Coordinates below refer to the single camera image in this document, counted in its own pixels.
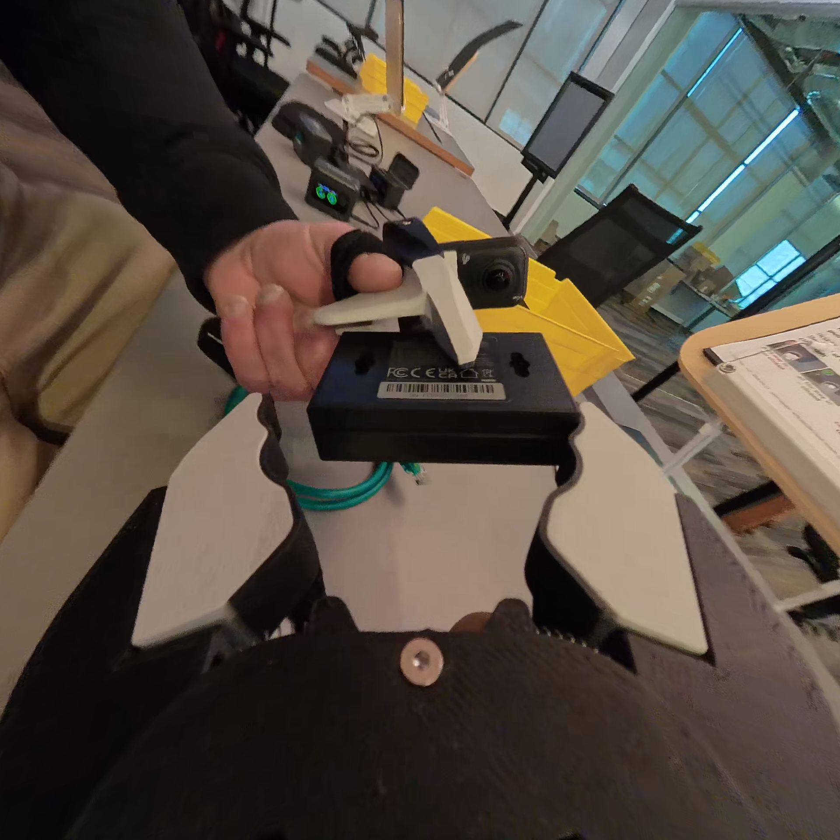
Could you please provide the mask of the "cardboard box stack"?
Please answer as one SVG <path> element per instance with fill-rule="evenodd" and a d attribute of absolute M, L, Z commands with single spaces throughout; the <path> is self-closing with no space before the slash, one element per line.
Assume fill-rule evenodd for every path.
<path fill-rule="evenodd" d="M 668 257 L 620 293 L 636 312 L 657 312 L 681 329 L 694 332 L 703 323 L 726 322 L 739 311 L 730 286 L 734 276 L 702 243 Z"/>

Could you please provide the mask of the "black curved stand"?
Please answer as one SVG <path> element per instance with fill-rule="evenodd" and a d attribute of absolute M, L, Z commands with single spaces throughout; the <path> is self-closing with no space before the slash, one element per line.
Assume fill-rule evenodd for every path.
<path fill-rule="evenodd" d="M 437 93 L 445 95 L 484 47 L 521 27 L 519 21 L 507 20 L 472 38 L 436 77 L 434 87 Z"/>

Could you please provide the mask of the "white stand bracket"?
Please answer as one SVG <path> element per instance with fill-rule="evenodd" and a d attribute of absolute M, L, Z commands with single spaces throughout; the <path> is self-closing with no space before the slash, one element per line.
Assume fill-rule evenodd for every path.
<path fill-rule="evenodd" d="M 723 432 L 724 424 L 716 418 L 704 423 L 694 436 L 675 453 L 672 453 L 663 463 L 661 469 L 666 476 L 673 475 L 684 464 L 698 456 Z"/>

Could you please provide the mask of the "yellow plastic bin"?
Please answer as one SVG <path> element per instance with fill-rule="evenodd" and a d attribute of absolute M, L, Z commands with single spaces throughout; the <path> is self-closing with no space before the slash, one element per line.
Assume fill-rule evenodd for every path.
<path fill-rule="evenodd" d="M 540 333 L 573 396 L 634 360 L 634 354 L 570 279 L 528 261 L 523 303 L 477 310 L 485 333 Z"/>
<path fill-rule="evenodd" d="M 358 78 L 364 91 L 370 94 L 387 94 L 386 63 L 378 56 L 368 55 L 358 69 Z M 413 80 L 405 77 L 402 86 L 402 110 L 400 116 L 414 128 L 424 116 L 429 96 Z"/>

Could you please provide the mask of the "wooden tilted board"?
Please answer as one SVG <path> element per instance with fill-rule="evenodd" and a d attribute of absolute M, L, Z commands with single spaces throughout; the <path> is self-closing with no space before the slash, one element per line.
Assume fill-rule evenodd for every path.
<path fill-rule="evenodd" d="M 678 358 L 679 369 L 687 381 L 738 437 L 760 464 L 763 473 L 836 553 L 839 552 L 838 503 L 824 500 L 816 490 L 808 489 L 804 480 L 795 474 L 790 460 L 801 448 L 782 444 L 780 449 L 773 449 L 770 431 L 763 428 L 764 421 L 760 421 L 757 414 L 750 414 L 747 408 L 737 407 L 733 398 L 724 394 L 716 383 L 721 376 L 713 372 L 711 362 L 703 352 L 722 344 L 766 339 L 772 334 L 809 327 L 838 315 L 839 296 L 832 295 L 731 320 L 691 336 L 682 346 Z"/>

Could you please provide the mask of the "black box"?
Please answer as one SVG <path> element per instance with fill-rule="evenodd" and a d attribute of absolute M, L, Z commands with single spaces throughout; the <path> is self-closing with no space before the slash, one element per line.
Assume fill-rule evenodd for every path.
<path fill-rule="evenodd" d="M 419 176 L 418 167 L 402 152 L 394 154 L 386 169 L 376 165 L 369 174 L 369 195 L 382 209 L 399 209 L 406 192 L 413 189 Z"/>

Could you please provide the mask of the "white plastic bracket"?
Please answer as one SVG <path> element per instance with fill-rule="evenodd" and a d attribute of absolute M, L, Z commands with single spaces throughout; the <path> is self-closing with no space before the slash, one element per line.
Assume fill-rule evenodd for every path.
<path fill-rule="evenodd" d="M 392 100 L 385 93 L 344 94 L 341 98 L 327 100 L 325 106 L 349 125 L 359 124 L 368 117 L 375 118 L 381 114 L 393 113 Z"/>

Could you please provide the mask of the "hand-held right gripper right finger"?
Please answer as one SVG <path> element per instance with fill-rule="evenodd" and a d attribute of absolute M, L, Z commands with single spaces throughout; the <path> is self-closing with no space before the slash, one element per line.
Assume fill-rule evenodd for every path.
<path fill-rule="evenodd" d="M 707 655 L 674 488 L 599 407 L 580 413 L 574 466 L 558 469 L 525 564 L 535 624 L 594 647 L 625 632 Z"/>

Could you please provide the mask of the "person's left hand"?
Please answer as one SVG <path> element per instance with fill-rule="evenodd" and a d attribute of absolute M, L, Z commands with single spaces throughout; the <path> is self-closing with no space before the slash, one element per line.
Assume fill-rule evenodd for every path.
<path fill-rule="evenodd" d="M 339 340 L 312 312 L 334 302 L 331 250 L 352 230 L 337 221 L 276 222 L 237 242 L 207 270 L 224 351 L 248 392 L 277 402 L 312 397 Z"/>

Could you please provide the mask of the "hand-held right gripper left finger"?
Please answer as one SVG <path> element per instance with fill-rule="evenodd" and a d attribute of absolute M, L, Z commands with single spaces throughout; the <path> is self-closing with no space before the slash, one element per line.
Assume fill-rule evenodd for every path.
<path fill-rule="evenodd" d="M 251 395 L 207 432 L 165 489 L 132 645 L 222 628 L 255 642 L 303 624 L 319 552 L 289 486 L 275 404 Z"/>

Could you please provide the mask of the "white instruction sheet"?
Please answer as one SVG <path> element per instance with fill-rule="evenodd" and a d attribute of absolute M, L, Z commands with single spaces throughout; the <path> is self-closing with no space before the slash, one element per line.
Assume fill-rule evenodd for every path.
<path fill-rule="evenodd" d="M 712 389 L 796 484 L 839 504 L 839 319 L 703 353 Z"/>

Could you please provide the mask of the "small black stand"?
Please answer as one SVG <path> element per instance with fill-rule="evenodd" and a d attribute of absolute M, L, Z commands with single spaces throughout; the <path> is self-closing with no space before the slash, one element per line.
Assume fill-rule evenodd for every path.
<path fill-rule="evenodd" d="M 369 24 L 348 23 L 348 37 L 339 43 L 324 35 L 314 50 L 314 55 L 330 64 L 343 74 L 356 79 L 362 67 L 366 53 L 364 41 L 378 42 L 379 34 Z"/>

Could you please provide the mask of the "black charger with display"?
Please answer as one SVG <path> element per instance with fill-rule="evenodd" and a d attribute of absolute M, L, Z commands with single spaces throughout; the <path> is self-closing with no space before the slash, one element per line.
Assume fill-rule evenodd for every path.
<path fill-rule="evenodd" d="M 304 201 L 333 219 L 347 222 L 361 198 L 360 180 L 328 159 L 319 157 L 311 165 Z"/>

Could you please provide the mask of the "black display on stand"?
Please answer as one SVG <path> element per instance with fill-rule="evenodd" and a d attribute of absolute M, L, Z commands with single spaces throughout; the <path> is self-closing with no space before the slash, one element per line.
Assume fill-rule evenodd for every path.
<path fill-rule="evenodd" d="M 521 152 L 521 163 L 531 177 L 501 218 L 507 230 L 512 230 L 515 216 L 534 187 L 556 179 L 613 99 L 613 91 L 580 73 L 572 71 L 567 76 Z"/>

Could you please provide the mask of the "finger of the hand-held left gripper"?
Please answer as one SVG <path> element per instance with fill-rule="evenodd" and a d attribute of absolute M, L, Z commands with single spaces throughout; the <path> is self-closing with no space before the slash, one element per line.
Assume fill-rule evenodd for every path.
<path fill-rule="evenodd" d="M 419 259 L 417 278 L 426 296 L 422 317 L 427 329 L 457 365 L 473 364 L 483 332 L 458 278 L 455 252 Z"/>

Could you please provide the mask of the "black network switch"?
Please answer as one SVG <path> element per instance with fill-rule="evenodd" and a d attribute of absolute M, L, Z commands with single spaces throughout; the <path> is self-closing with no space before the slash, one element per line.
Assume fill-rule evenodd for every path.
<path fill-rule="evenodd" d="M 457 365 L 430 334 L 345 332 L 308 404 L 325 461 L 565 465 L 581 410 L 540 333 Z"/>

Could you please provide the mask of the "person's left forearm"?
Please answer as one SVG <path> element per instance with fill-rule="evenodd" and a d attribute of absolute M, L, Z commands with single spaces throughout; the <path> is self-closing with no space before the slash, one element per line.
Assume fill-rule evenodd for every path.
<path fill-rule="evenodd" d="M 2 62 L 214 310 L 224 252 L 294 219 L 177 2 L 2 2 Z"/>

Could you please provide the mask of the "dark blue device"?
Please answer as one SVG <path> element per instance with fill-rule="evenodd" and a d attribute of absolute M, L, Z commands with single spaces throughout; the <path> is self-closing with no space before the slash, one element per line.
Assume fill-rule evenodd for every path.
<path fill-rule="evenodd" d="M 292 142 L 298 159 L 309 167 L 319 160 L 336 165 L 345 140 L 343 124 L 332 121 L 302 101 L 282 102 L 271 127 Z"/>

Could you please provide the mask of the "black mesh office chair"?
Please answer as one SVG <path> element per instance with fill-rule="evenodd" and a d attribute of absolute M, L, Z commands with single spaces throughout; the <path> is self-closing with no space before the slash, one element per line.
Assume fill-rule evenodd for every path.
<path fill-rule="evenodd" d="M 538 262 L 598 308 L 701 231 L 630 184 L 544 250 Z"/>

